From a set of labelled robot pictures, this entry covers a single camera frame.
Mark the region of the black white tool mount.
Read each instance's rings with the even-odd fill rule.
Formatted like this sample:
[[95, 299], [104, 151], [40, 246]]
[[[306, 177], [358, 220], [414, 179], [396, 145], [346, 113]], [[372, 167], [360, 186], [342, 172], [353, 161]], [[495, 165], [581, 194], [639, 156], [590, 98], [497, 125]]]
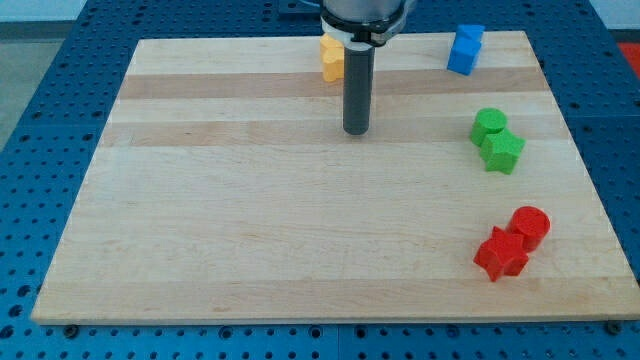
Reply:
[[400, 33], [406, 24], [406, 12], [399, 8], [394, 13], [375, 20], [347, 20], [321, 10], [322, 28], [332, 38], [351, 50], [367, 50], [382, 47]]

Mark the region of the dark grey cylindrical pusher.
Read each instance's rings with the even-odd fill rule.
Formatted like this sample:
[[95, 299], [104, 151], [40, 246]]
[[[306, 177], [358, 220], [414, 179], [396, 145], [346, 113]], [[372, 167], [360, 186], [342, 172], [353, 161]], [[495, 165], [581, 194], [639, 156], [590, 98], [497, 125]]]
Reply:
[[343, 130], [363, 135], [369, 129], [375, 49], [345, 49]]

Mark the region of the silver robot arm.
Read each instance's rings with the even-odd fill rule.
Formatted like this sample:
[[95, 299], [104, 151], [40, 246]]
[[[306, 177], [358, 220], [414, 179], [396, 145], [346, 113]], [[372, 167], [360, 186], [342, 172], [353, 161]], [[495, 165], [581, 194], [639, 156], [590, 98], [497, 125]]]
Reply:
[[325, 33], [344, 46], [343, 129], [354, 136], [369, 129], [377, 48], [405, 27], [414, 0], [322, 0]]

